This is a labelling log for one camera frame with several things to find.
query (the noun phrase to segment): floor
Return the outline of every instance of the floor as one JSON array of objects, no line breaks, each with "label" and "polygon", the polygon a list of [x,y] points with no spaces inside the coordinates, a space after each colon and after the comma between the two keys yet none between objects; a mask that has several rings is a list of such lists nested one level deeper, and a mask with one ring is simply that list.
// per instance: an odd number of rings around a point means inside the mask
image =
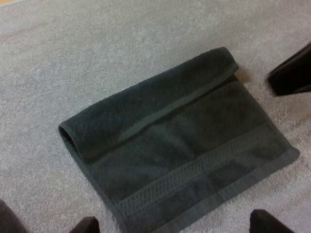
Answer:
[{"label": "floor", "polygon": [[0,1],[0,199],[32,233],[96,216],[118,227],[74,163],[58,124],[207,50],[227,47],[239,79],[301,151],[292,165],[185,233],[246,233],[264,208],[297,233],[311,223],[311,93],[277,98],[269,71],[311,39],[310,0]]}]

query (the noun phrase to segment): carpet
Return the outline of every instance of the carpet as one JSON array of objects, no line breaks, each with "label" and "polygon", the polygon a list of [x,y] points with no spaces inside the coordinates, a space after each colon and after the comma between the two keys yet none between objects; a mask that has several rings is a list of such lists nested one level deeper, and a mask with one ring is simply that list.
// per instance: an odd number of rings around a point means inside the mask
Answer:
[{"label": "carpet", "polygon": [[30,232],[69,232],[85,216],[96,216],[102,232],[119,232],[57,125],[224,46],[240,66],[238,79],[300,156],[183,232],[247,232],[253,209],[309,232],[311,94],[276,98],[265,77],[309,42],[310,9],[308,0],[26,0],[1,7],[0,199]]}]

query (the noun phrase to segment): folded towel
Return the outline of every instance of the folded towel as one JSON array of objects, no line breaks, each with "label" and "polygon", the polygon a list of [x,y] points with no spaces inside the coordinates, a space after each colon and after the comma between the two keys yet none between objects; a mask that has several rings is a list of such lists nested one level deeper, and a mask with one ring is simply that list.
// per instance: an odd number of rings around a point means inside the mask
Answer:
[{"label": "folded towel", "polygon": [[60,124],[123,232],[177,232],[298,157],[237,69],[211,50]]}]

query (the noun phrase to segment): black object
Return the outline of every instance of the black object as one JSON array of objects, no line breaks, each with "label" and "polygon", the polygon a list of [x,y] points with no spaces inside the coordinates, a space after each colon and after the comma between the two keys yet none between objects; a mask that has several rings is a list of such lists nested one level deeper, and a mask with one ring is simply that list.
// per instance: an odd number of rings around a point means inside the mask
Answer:
[{"label": "black object", "polygon": [[299,151],[211,50],[66,120],[60,134],[124,233],[173,233]]},{"label": "black object", "polygon": [[250,217],[250,233],[294,233],[266,210],[254,210]]},{"label": "black object", "polygon": [[100,233],[98,220],[95,217],[84,217],[70,233]]},{"label": "black object", "polygon": [[311,91],[311,43],[271,71],[268,83],[278,96]]},{"label": "black object", "polygon": [[13,211],[0,200],[0,233],[27,233]]}]

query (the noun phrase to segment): terry cloth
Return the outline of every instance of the terry cloth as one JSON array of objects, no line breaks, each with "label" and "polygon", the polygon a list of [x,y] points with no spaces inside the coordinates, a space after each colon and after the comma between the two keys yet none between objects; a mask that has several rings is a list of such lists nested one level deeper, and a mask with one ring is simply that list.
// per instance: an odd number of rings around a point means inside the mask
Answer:
[{"label": "terry cloth", "polygon": [[122,232],[182,230],[298,157],[237,69],[211,50],[60,124]]}]

